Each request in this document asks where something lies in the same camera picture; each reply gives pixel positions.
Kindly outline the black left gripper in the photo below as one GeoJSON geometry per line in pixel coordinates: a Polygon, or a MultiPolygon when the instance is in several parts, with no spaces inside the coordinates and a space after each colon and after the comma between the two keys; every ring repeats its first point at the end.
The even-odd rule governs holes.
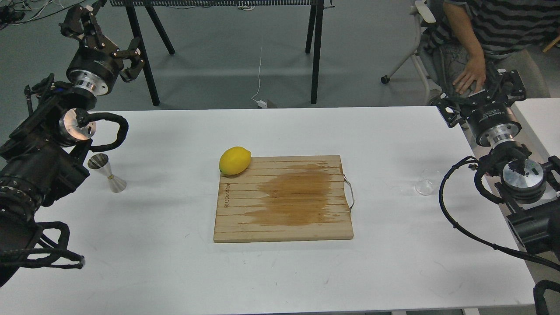
{"type": "Polygon", "coordinates": [[[66,77],[76,88],[83,88],[95,96],[109,94],[120,76],[124,82],[138,78],[145,61],[139,49],[141,37],[134,37],[127,50],[116,49],[106,54],[98,49],[114,49],[97,22],[103,4],[72,6],[60,23],[62,36],[78,40],[78,48],[66,70],[66,77]]]}

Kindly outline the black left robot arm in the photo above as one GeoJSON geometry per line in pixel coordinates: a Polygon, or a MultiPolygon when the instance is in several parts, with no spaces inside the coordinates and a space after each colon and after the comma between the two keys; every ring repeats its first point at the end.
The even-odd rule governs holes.
{"type": "Polygon", "coordinates": [[[80,269],[84,256],[68,250],[65,223],[38,223],[35,213],[67,196],[90,175],[88,152],[118,148],[129,124],[112,113],[91,113],[97,97],[109,94],[118,77],[135,80],[145,61],[135,37],[126,50],[104,36],[97,13],[105,5],[72,6],[61,34],[78,41],[66,70],[67,82],[50,74],[24,90],[28,117],[1,146],[1,284],[20,268],[80,269]]]}

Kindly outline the person's hand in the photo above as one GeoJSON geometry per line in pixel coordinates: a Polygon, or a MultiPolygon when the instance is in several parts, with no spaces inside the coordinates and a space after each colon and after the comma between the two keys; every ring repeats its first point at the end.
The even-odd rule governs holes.
{"type": "Polygon", "coordinates": [[[460,75],[453,81],[455,92],[463,95],[467,90],[480,92],[486,82],[486,60],[484,55],[470,56],[460,75]]]}

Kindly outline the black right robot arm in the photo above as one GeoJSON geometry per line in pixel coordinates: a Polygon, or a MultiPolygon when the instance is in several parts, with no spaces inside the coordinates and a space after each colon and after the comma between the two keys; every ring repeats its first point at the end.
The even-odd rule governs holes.
{"type": "Polygon", "coordinates": [[[467,156],[443,176],[438,191],[442,213],[465,236],[492,249],[554,270],[558,263],[540,257],[540,253],[559,255],[559,196],[540,203],[547,188],[559,193],[560,162],[550,156],[545,163],[531,159],[532,152],[515,140],[522,129],[511,106],[526,98],[526,90],[516,70],[487,69],[487,87],[467,98],[441,94],[433,101],[449,128],[466,123],[477,145],[490,152],[476,159],[467,156]],[[510,211],[507,223],[524,251],[506,248],[470,233],[452,218],[444,203],[444,186],[454,171],[467,165],[475,171],[474,185],[481,196],[510,211]]]}

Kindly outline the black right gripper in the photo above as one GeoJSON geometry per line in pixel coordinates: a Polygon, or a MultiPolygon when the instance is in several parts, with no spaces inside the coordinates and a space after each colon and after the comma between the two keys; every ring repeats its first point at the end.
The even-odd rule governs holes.
{"type": "Polygon", "coordinates": [[[453,128],[467,124],[477,145],[496,147],[514,141],[522,129],[508,105],[527,98],[526,88],[517,70],[498,69],[486,65],[486,88],[467,98],[450,96],[444,92],[434,97],[446,126],[453,128]],[[482,106],[483,101],[491,102],[482,106]]]}

